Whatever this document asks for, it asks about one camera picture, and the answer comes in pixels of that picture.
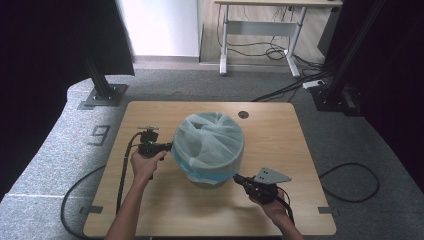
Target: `person's left hand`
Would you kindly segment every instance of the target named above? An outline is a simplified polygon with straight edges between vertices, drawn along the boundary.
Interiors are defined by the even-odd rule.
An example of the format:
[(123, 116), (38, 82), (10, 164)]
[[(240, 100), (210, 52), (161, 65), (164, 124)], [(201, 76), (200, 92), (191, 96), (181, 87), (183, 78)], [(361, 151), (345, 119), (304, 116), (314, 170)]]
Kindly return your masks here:
[(148, 182), (158, 166), (161, 158), (165, 157), (166, 151), (159, 152), (152, 158), (143, 158), (138, 150), (131, 154), (131, 165), (134, 173), (134, 181)]

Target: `black curtain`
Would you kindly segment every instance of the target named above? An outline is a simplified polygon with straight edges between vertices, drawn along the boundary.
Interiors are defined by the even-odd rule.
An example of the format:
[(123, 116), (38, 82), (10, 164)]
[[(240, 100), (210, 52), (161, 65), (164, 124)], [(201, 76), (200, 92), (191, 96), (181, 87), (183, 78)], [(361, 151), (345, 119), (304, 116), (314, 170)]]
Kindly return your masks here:
[[(343, 59), (341, 49), (354, 39), (377, 1), (345, 1), (329, 50), (331, 59)], [(339, 84), (362, 93), (361, 113), (424, 191), (423, 26), (422, 2), (386, 0)]]
[(0, 11), (1, 199), (60, 117), (67, 89), (90, 78), (85, 57), (104, 75), (134, 69), (113, 0), (17, 0)]

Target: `wooden table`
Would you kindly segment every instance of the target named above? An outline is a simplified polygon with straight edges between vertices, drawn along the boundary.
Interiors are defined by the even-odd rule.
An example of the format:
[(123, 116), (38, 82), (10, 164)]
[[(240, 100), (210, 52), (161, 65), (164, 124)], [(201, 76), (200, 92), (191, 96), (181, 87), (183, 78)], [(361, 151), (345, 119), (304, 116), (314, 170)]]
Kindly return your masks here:
[[(341, 7), (341, 0), (215, 0), (216, 4), (225, 5), (222, 47), (219, 72), (227, 74), (227, 35), (257, 35), (257, 36), (286, 36), (291, 37), (290, 45), (284, 51), (287, 63), (292, 71), (293, 77), (300, 77), (299, 70), (294, 62), (293, 53), (302, 29), (307, 7)], [(230, 5), (250, 6), (293, 6), (302, 7), (297, 22), (253, 22), (253, 21), (230, 21), (228, 9)]]
[[(84, 227), (87, 236), (105, 236), (115, 217), (123, 156), (139, 126), (160, 129), (157, 142), (170, 142), (179, 124), (199, 112), (221, 112), (237, 121), (245, 136), (240, 174), (256, 175), (266, 166), (292, 177), (281, 183), (291, 198), (296, 226), (304, 235), (336, 232), (321, 183), (293, 106), (289, 103), (131, 102), (122, 120), (109, 161)], [(240, 111), (249, 117), (242, 119)], [(123, 198), (132, 182), (128, 164)], [(198, 186), (168, 153), (159, 162), (143, 196), (138, 236), (271, 236), (278, 228), (232, 179), (218, 187)]]

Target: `hand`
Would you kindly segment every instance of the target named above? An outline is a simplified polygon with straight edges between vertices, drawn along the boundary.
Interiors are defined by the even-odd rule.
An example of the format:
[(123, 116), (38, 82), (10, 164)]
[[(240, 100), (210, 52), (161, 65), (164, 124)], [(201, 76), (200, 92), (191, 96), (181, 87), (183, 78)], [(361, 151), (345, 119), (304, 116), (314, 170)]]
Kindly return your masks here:
[(165, 157), (166, 151), (159, 152), (152, 158), (143, 158), (138, 150), (131, 154), (131, 165), (134, 173), (134, 182), (148, 183), (149, 178), (157, 169), (158, 162), (161, 158)]
[[(281, 189), (278, 189), (278, 196), (284, 200), (284, 192)], [(266, 205), (260, 204), (258, 201), (256, 201), (254, 198), (249, 196), (250, 201), (258, 204), (262, 207), (262, 210), (265, 212), (265, 214), (273, 221), (275, 222), (277, 219), (281, 217), (288, 217), (286, 208), (277, 200), (274, 200), (272, 203), (268, 203)]]

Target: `forearm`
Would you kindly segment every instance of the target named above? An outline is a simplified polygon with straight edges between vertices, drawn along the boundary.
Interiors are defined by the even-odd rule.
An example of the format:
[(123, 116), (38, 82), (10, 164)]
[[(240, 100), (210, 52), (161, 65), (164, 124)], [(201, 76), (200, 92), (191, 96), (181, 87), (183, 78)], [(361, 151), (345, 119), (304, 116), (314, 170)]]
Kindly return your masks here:
[(140, 214), (141, 199), (146, 185), (145, 181), (137, 182), (134, 180), (106, 235), (106, 239), (134, 239)]
[(287, 215), (280, 215), (272, 221), (287, 240), (303, 240), (302, 234), (291, 222)]

